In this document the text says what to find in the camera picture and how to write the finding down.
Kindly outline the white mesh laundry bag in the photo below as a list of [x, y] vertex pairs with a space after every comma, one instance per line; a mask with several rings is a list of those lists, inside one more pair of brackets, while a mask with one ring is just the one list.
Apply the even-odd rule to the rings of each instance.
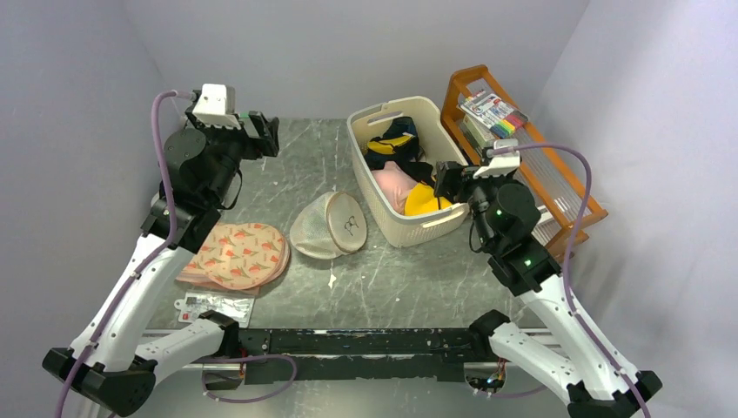
[[291, 244], [317, 260], [353, 254], [366, 243], [367, 225], [358, 201], [346, 192], [326, 192], [307, 205], [289, 232]]

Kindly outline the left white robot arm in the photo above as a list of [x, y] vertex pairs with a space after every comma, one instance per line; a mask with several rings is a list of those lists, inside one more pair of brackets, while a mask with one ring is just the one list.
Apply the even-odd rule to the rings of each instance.
[[182, 272], [227, 209], [225, 195], [243, 160], [275, 157], [277, 118], [252, 111], [234, 127], [208, 125], [189, 113], [189, 128], [154, 138], [162, 197], [151, 207], [130, 264], [90, 325], [68, 346], [54, 347], [44, 369], [116, 416], [137, 412], [158, 383], [201, 359], [242, 352], [238, 323], [215, 311], [148, 344], [140, 342], [164, 290]]

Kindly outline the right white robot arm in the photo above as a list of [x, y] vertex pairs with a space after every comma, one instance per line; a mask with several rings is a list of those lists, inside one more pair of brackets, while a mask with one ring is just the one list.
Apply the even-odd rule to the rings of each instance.
[[649, 416], [647, 401], [661, 380], [620, 356], [575, 299], [564, 270], [533, 236], [541, 213], [531, 191], [511, 174], [481, 177], [477, 170], [438, 163], [434, 192], [469, 205], [479, 250], [487, 254], [494, 277], [543, 322], [562, 351], [493, 310], [471, 326], [472, 354], [482, 361], [495, 355], [511, 361], [554, 393], [571, 417]]

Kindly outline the yellow bra in basket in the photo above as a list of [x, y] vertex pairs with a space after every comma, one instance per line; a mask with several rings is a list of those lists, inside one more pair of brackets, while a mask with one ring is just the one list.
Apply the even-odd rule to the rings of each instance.
[[444, 197], [436, 197], [433, 188], [424, 183], [418, 183], [408, 194], [404, 205], [405, 216], [421, 216], [445, 210], [451, 203]]

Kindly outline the cream plastic laundry basket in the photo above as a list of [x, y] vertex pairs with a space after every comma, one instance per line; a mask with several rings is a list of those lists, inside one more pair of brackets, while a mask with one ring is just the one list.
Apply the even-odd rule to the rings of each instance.
[[408, 247], [458, 229], [466, 204], [435, 196], [435, 163], [465, 159], [428, 98], [376, 104], [346, 121], [359, 189], [389, 244]]

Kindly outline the pink bra in basket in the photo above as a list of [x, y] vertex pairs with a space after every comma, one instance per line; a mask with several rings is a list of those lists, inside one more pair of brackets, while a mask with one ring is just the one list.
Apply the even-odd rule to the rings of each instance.
[[404, 215], [404, 205], [409, 192], [418, 184], [394, 161], [388, 161], [379, 170], [372, 170], [372, 176], [391, 208]]

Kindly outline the floral pink laundry bag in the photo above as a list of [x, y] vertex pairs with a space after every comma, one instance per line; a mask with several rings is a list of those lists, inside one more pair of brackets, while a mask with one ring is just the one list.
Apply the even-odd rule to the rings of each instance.
[[257, 295], [282, 275], [290, 258], [287, 239], [273, 226], [218, 223], [177, 281]]

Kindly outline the black yellow garment in basket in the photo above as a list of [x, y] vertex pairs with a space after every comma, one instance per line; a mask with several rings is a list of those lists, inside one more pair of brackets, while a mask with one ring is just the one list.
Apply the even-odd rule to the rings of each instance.
[[433, 167], [422, 158], [425, 152], [419, 143], [419, 135], [413, 119], [395, 118], [387, 130], [372, 138], [366, 145], [365, 162], [370, 170], [379, 170], [388, 161], [394, 161], [405, 173], [415, 176], [431, 175]]

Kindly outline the coloured marker pen pack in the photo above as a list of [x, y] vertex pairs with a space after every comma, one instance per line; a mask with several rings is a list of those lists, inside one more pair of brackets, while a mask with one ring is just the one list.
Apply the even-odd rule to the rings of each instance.
[[491, 91], [478, 91], [459, 103], [459, 108], [472, 120], [500, 139], [511, 138], [525, 127], [528, 117]]

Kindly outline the orange wooden rack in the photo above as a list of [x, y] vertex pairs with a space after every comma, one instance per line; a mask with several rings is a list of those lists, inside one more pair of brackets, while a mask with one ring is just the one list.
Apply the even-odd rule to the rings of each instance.
[[[451, 75], [440, 122], [471, 165], [480, 163], [481, 129], [470, 126], [471, 121], [460, 104], [479, 92], [493, 93], [511, 106], [517, 105], [483, 64]], [[541, 211], [533, 235], [559, 262], [565, 259], [567, 240], [585, 191], [585, 179], [574, 174], [564, 162], [564, 156], [564, 152], [550, 148], [525, 150], [520, 153], [521, 165], [514, 174], [531, 190]]]

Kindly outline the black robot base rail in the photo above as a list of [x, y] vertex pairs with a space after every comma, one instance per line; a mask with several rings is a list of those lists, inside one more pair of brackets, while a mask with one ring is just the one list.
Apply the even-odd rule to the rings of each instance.
[[195, 362], [205, 371], [242, 370], [245, 385], [285, 381], [486, 378], [503, 362], [469, 328], [251, 328], [239, 333], [239, 353]]

